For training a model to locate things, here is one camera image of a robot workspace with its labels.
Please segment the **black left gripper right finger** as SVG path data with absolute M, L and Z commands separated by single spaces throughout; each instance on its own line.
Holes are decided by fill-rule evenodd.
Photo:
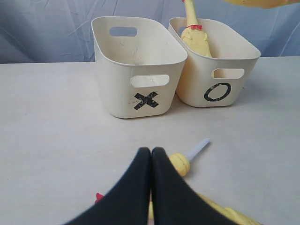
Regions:
M 152 202 L 156 225 L 235 225 L 209 206 L 173 167 L 165 150 L 152 151 Z

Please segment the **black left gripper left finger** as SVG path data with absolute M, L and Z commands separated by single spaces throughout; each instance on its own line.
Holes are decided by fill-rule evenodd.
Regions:
M 139 148 L 130 166 L 96 204 L 67 225 L 146 225 L 150 200 L 150 150 Z

